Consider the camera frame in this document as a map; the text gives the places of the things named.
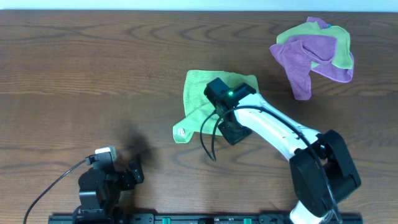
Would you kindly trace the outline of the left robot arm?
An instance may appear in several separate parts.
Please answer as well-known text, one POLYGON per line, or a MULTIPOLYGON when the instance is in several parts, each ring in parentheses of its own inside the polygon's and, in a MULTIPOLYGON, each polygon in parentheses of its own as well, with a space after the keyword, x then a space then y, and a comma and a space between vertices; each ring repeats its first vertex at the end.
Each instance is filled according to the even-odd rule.
POLYGON ((141 158, 129 161, 123 171, 115 169, 110 152, 89 156, 86 161, 92 168, 78 179, 81 205, 73 212, 72 223, 129 223, 131 217, 122 212, 118 202, 122 191, 143 183, 141 158))

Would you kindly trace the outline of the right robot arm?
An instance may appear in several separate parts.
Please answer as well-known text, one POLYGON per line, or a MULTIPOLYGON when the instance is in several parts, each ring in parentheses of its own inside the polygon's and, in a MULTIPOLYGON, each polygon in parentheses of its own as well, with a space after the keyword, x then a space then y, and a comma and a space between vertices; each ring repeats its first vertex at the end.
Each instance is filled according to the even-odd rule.
POLYGON ((342 214, 338 204, 361 185, 356 166, 342 136, 302 126, 271 106, 246 83, 230 88, 216 79, 205 89, 219 116, 214 130, 231 145, 255 132, 289 162, 298 204, 290 223, 361 223, 359 216, 342 214))

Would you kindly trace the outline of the light green microfiber cloth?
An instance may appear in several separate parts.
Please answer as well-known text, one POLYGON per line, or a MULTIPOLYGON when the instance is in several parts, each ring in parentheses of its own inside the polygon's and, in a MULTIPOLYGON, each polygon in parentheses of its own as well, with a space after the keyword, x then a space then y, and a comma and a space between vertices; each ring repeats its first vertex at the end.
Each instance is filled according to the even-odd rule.
POLYGON ((204 91, 206 85, 216 78, 220 78, 230 88, 243 82, 256 91, 259 90, 255 75, 242 75, 225 71, 189 70, 183 89, 185 118, 173 126, 173 138, 177 144, 190 142, 195 132, 202 132, 203 134, 213 132, 213 126, 218 116, 214 115, 208 121, 205 121, 215 107, 205 96, 204 91))

